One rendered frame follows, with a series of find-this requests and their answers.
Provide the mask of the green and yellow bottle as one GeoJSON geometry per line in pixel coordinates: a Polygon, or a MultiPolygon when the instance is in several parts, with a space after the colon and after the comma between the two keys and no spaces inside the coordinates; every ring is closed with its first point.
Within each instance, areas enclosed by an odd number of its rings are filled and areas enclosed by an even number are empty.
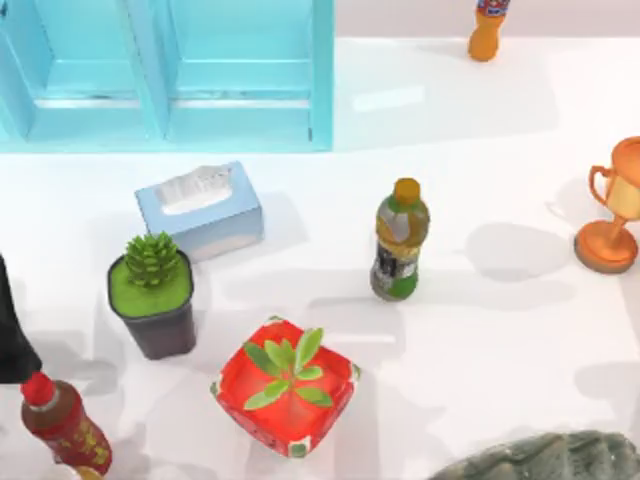
{"type": "Polygon", "coordinates": [[[370,284],[386,301],[407,299],[416,289],[419,256],[428,235],[430,212],[413,178],[399,178],[376,214],[377,248],[370,284]]]}

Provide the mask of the light blue tissue box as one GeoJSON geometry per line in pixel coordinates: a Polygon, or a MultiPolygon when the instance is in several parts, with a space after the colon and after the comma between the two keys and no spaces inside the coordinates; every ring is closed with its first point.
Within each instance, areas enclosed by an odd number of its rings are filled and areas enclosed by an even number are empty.
{"type": "Polygon", "coordinates": [[[238,161],[199,166],[135,196],[147,231],[167,233],[194,262],[264,238],[260,200],[238,161]]]}

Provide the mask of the red pot with green plant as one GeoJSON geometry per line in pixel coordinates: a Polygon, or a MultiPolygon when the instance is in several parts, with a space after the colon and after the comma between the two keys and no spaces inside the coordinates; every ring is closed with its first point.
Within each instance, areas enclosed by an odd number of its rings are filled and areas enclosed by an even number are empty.
{"type": "Polygon", "coordinates": [[[324,330],[272,316],[221,369],[210,391],[254,439],[304,458],[353,396],[361,369],[322,345],[324,330]]]}

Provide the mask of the black pot with succulent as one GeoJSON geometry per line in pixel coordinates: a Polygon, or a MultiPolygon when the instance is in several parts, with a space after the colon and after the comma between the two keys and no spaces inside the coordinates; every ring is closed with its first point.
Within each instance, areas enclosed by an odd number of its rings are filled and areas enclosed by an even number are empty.
{"type": "Polygon", "coordinates": [[[129,240],[107,274],[109,306],[149,360],[196,345],[192,265],[165,232],[129,240]]]}

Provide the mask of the light blue rack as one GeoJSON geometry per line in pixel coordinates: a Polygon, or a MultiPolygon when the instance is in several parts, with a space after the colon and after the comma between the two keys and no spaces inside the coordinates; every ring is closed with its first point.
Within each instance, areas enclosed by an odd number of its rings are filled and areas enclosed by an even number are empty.
{"type": "Polygon", "coordinates": [[[0,152],[333,143],[335,0],[0,0],[0,152]]]}

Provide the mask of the orange bottle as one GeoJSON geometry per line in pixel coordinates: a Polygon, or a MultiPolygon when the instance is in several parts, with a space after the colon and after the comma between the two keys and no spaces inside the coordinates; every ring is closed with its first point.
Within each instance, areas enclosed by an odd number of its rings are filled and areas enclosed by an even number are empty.
{"type": "Polygon", "coordinates": [[[478,62],[492,60],[499,48],[500,28],[511,0],[477,0],[475,29],[468,42],[469,56],[478,62]]]}

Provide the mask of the bronze trophy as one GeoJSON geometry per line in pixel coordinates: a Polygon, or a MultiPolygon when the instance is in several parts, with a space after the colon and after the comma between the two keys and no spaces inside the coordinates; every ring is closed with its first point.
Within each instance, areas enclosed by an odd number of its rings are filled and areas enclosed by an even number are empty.
{"type": "Polygon", "coordinates": [[[593,271],[623,273],[639,252],[626,225],[640,221],[640,136],[620,141],[612,151],[610,166],[592,166],[588,186],[592,197],[613,218],[587,223],[576,233],[576,256],[593,271]]]}

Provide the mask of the red bottle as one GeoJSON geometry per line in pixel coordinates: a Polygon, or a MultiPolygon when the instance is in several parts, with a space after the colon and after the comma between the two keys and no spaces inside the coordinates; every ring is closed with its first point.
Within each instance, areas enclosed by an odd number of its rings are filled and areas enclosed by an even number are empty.
{"type": "Polygon", "coordinates": [[[73,385],[35,372],[20,390],[23,425],[48,446],[58,463],[107,474],[112,448],[102,429],[86,413],[73,385]]]}

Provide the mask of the grey green rock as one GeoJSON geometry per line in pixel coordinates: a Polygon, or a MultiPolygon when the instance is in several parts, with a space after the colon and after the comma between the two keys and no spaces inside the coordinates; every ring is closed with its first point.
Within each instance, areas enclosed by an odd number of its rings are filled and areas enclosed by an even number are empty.
{"type": "Polygon", "coordinates": [[[486,448],[426,480],[640,480],[640,452],[621,433],[548,432],[486,448]]]}

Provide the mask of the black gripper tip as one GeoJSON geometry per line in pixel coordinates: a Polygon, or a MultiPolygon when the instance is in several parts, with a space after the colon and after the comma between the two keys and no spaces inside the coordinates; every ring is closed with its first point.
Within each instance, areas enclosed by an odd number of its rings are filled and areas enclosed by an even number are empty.
{"type": "Polygon", "coordinates": [[[0,385],[23,384],[41,368],[42,361],[21,328],[0,254],[0,385]]]}

